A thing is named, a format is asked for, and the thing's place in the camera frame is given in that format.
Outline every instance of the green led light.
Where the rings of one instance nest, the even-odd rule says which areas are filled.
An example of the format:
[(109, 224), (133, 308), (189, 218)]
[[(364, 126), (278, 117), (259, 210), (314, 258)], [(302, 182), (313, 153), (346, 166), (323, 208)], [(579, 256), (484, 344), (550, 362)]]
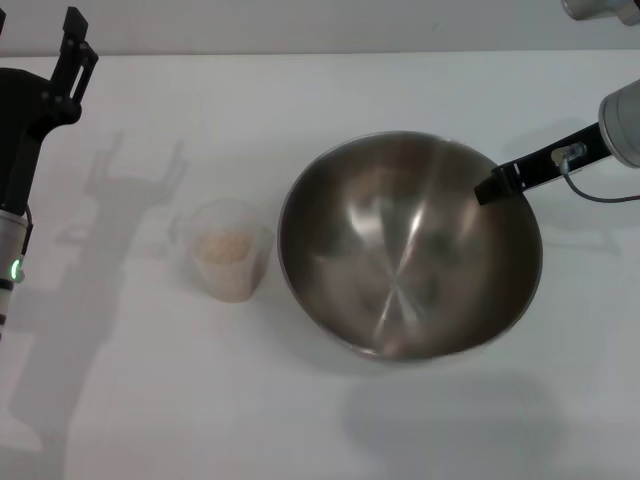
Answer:
[(18, 279), (18, 272), (20, 271), (20, 260), (16, 260), (11, 265), (11, 278), (15, 281)]

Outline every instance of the white table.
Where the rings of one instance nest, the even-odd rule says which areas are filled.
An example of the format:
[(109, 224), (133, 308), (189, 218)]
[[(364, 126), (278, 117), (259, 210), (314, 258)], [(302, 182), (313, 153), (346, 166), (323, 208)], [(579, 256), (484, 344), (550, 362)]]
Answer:
[[(253, 300), (225, 305), (176, 273), (167, 235), (206, 197), (254, 202), (275, 229), (302, 169), (369, 132), (511, 160), (637, 78), (640, 51), (101, 59), (80, 123), (40, 157), (0, 344), (0, 478), (637, 479), (640, 205), (528, 193), (544, 271), (527, 314), (411, 368), (323, 334), (275, 252)], [(615, 160), (575, 180), (640, 193)]]

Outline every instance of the plastic measuring cup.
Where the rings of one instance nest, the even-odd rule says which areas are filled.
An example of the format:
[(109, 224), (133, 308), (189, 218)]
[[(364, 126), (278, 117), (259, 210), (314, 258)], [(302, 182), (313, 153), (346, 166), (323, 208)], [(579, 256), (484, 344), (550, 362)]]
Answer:
[(209, 203), (188, 220), (187, 255), (211, 296), (229, 303), (251, 298), (260, 228), (258, 210), (235, 199)]

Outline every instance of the white wall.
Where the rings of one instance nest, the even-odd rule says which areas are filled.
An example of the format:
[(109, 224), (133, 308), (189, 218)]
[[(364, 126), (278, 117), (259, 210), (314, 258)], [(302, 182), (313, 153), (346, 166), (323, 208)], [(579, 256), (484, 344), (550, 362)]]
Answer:
[[(0, 54), (54, 53), (73, 0), (4, 0)], [(559, 0), (75, 0), (102, 54), (640, 48)]]

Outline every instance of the mixing bowl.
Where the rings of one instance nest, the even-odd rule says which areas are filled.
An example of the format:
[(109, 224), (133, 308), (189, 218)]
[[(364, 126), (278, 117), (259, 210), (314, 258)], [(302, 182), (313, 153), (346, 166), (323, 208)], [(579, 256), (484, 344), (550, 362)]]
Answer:
[(365, 355), (424, 360), (509, 329), (542, 270), (524, 196), (480, 206), (496, 165), (459, 143), (387, 132), (315, 160), (282, 208), (280, 264), (321, 327)]

